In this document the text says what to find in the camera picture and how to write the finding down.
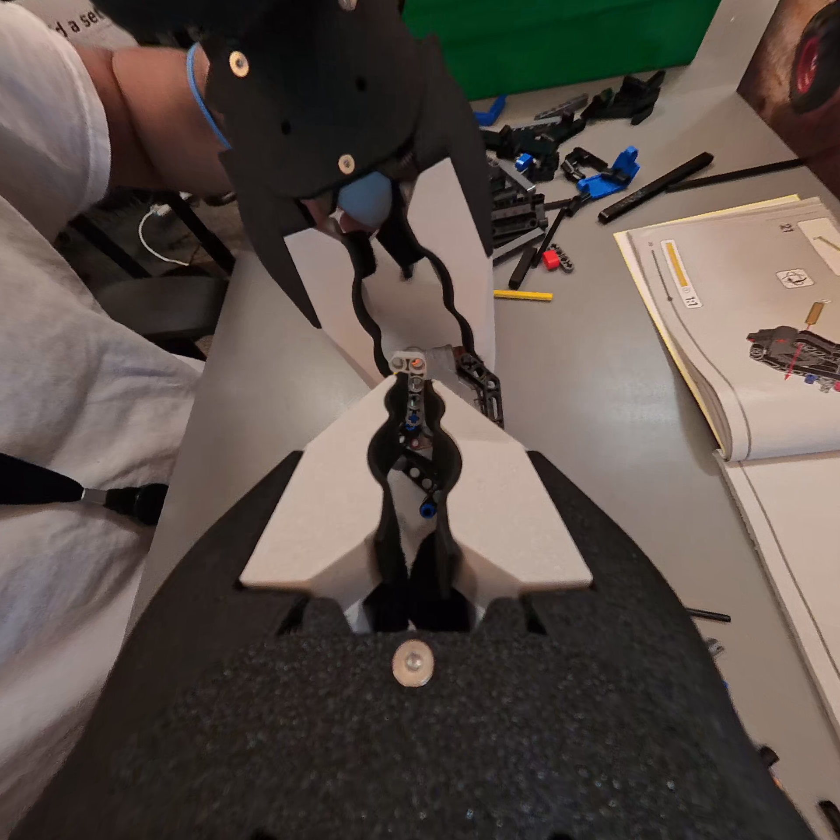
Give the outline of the long black lego beam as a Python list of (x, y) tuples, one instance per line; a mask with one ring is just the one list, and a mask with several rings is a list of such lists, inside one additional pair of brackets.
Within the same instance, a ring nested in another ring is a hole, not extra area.
[(662, 193), (665, 193), (671, 186), (680, 184), (691, 175), (703, 171), (713, 161), (714, 155), (710, 152), (698, 154), (675, 169), (661, 175), (651, 183), (625, 196), (620, 201), (604, 208), (598, 213), (597, 221), (602, 225), (616, 221), (618, 218), (625, 216)]

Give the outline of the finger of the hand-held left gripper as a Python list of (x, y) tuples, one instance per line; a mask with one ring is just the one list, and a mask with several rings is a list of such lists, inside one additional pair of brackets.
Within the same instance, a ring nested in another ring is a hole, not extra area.
[[(407, 209), (420, 246), (442, 261), (454, 287), (454, 306), (467, 321), (476, 355), (496, 367), (494, 277), (450, 159), (422, 172)], [(367, 279), (367, 310), (382, 332), (387, 358), (397, 350), (465, 346), (456, 318), (446, 309), (443, 288), (428, 258), (406, 280), (377, 238), (371, 241), (377, 271)]]
[(334, 347), (370, 387), (383, 379), (374, 357), (374, 341), (355, 313), (355, 269), (345, 239), (310, 227), (284, 237), (308, 298)]

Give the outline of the black chair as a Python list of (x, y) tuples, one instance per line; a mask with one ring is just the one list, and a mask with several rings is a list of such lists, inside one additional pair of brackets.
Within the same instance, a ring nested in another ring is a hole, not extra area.
[(96, 225), (89, 213), (73, 217), (66, 230), (95, 249), (114, 268), (104, 276), (83, 275), (95, 301), (116, 322), (170, 352), (203, 360), (196, 341), (214, 334), (236, 265), (226, 246), (193, 207), (193, 199), (173, 192), (153, 192), (154, 205), (167, 205), (210, 259), (210, 268), (193, 262), (170, 264), (158, 275)]

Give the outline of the person's left forearm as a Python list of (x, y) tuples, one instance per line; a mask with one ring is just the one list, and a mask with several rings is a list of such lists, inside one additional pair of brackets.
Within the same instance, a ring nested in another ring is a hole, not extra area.
[(145, 46), (76, 51), (106, 115), (110, 187), (200, 197), (234, 190), (219, 160), (223, 145), (190, 89), (185, 51)]

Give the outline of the long thin black rod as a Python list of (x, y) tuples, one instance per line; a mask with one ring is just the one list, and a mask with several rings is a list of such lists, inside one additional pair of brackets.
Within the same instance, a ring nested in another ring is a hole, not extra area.
[(687, 190), (693, 190), (696, 188), (702, 188), (706, 186), (715, 186), (724, 183), (737, 182), (741, 180), (751, 179), (753, 177), (773, 174), (776, 172), (787, 172), (796, 168), (807, 166), (807, 164), (808, 160), (794, 158), (786, 161), (777, 161), (774, 163), (756, 165), (736, 171), (723, 172), (702, 177), (692, 177), (667, 187), (666, 192), (684, 192)]

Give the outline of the pile of black lego parts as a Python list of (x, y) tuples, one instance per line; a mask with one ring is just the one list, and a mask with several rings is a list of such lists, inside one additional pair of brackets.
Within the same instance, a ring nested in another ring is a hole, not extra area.
[(666, 75), (658, 70), (648, 78), (625, 76), (616, 90), (607, 88), (593, 97), (577, 94), (519, 126), (481, 127), (488, 153), (492, 261), (498, 265), (518, 258), (509, 289), (519, 290), (537, 265), (544, 268), (542, 253), (560, 245), (555, 238), (565, 219), (605, 199), (579, 194), (577, 184), (614, 162), (572, 141), (591, 123), (644, 122), (655, 109)]

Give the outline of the light grey angled lego beam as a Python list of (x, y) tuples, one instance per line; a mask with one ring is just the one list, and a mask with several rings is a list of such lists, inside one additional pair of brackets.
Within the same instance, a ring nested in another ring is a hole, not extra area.
[(425, 384), (428, 363), (425, 352), (416, 348), (394, 352), (390, 361), (395, 375), (407, 377), (406, 410), (403, 427), (407, 434), (420, 434), (425, 424)]

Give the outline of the open lego instruction booklet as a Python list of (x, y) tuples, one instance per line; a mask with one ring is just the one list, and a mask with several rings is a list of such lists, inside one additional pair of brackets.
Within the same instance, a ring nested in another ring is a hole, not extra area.
[(838, 730), (838, 219), (791, 195), (614, 238)]

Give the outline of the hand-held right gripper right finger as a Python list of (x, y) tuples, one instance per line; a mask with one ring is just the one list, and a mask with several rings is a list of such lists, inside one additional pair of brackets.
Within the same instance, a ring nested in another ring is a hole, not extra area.
[(525, 447), (445, 385), (426, 382), (423, 401), (437, 500), (420, 547), (420, 628), (467, 632), (496, 599), (588, 588)]

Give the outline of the person's left hand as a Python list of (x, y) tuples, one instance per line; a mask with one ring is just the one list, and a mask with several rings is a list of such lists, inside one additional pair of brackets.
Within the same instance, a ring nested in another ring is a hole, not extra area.
[(369, 228), (333, 204), (331, 196), (304, 199), (301, 205), (307, 210), (316, 228), (330, 236), (346, 235)]

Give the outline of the grey black lego assembly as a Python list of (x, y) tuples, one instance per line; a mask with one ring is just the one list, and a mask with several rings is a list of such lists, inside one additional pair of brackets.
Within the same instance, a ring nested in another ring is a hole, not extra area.
[[(445, 345), (422, 351), (427, 357), (428, 379), (445, 383), (492, 423), (504, 427), (500, 381), (479, 357), (463, 346)], [(402, 456), (397, 460), (395, 468), (423, 490), (419, 515), (425, 520), (431, 520), (437, 513), (439, 488), (432, 462), (432, 433), (427, 421), (420, 434), (407, 434), (402, 425), (398, 440)]]

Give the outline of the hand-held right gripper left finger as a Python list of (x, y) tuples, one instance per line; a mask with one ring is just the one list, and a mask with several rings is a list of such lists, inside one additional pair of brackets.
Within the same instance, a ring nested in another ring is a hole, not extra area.
[(354, 632), (374, 631), (365, 600), (406, 570), (399, 532), (384, 571), (375, 553), (394, 512), (406, 387), (404, 374), (388, 376), (305, 447), (239, 575), (244, 588), (331, 599)]

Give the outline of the large blue lego part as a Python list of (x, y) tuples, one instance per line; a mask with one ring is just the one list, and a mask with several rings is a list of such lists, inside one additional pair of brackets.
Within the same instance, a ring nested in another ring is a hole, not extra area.
[(640, 169), (637, 157), (637, 147), (628, 146), (616, 157), (613, 165), (581, 179), (577, 184), (579, 194), (600, 200), (627, 189)]

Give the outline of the printed lego box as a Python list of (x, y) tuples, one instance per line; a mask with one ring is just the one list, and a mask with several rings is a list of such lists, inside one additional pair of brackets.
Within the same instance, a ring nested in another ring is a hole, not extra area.
[(738, 94), (839, 197), (839, 2), (779, 2)]

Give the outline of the green storage bin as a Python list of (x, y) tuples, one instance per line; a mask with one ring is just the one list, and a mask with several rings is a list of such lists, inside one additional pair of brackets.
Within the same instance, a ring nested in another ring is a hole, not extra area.
[(407, 1), (468, 100), (689, 64), (719, 1)]

